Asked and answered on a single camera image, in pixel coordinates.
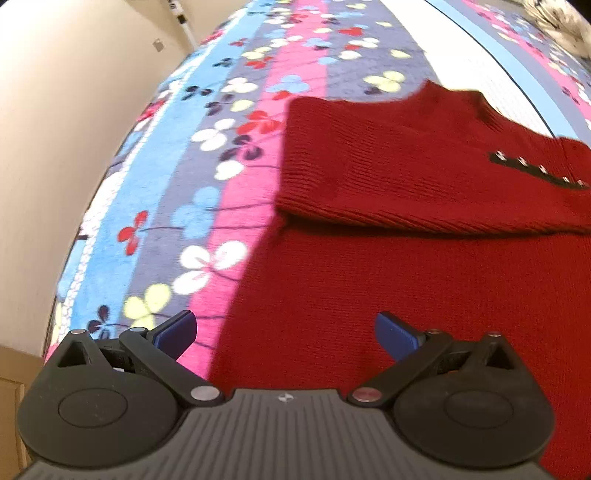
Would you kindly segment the white standing fan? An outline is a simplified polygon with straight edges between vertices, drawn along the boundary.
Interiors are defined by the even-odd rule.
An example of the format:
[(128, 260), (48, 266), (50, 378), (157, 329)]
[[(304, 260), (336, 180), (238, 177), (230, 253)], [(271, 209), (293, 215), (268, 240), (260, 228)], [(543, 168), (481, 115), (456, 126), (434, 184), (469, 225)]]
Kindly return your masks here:
[(174, 18), (176, 18), (177, 23), (179, 24), (182, 31), (186, 35), (189, 45), (191, 46), (193, 51), (197, 50), (199, 47), (198, 42), (194, 37), (192, 29), (190, 28), (190, 25), (188, 24), (188, 20), (187, 20), (187, 17), (185, 16), (185, 12), (184, 12), (184, 9), (183, 9), (181, 3), (178, 0), (167, 0), (166, 3), (168, 5), (170, 13), (172, 14), (172, 16)]

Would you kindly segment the red knit sweater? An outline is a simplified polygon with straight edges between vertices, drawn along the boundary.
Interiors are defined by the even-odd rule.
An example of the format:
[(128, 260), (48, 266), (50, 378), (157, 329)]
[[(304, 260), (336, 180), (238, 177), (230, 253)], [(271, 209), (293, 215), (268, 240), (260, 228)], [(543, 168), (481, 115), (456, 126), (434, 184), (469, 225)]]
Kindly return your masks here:
[(287, 109), (273, 219), (211, 363), (224, 391), (349, 391), (390, 363), (377, 313), (502, 332), (549, 398), (544, 466), (590, 473), (590, 150), (428, 82)]

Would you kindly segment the cream star-patterned pillow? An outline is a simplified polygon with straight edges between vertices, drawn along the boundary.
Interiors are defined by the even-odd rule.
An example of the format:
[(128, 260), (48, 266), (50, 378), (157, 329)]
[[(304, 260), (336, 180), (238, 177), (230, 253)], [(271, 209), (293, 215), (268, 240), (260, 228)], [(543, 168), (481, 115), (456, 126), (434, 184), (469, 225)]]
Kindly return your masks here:
[(526, 14), (557, 43), (570, 52), (590, 48), (590, 23), (564, 0), (525, 0)]

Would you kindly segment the floral striped bed blanket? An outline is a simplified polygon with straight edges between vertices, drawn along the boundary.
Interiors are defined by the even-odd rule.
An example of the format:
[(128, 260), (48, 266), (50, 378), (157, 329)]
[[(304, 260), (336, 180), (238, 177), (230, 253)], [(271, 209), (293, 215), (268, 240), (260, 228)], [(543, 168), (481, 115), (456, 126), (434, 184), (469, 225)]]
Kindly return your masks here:
[(478, 90), (547, 136), (590, 138), (590, 65), (516, 1), (252, 1), (159, 86), (115, 154), (58, 283), (50, 345), (189, 309), (205, 374), (273, 213), (287, 103)]

